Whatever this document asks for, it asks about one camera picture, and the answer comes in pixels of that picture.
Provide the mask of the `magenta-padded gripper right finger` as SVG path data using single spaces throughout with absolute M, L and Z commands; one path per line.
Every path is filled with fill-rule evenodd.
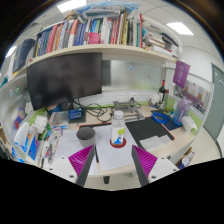
M 141 186 L 178 171 L 178 168 L 166 157 L 158 158 L 137 146 L 132 146 L 132 158 Z

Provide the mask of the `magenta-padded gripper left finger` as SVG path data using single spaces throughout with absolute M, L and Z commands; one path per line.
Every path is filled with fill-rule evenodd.
M 92 160 L 95 155 L 95 147 L 88 146 L 69 157 L 58 158 L 48 171 L 63 179 L 77 184 L 80 187 L 85 185 Z

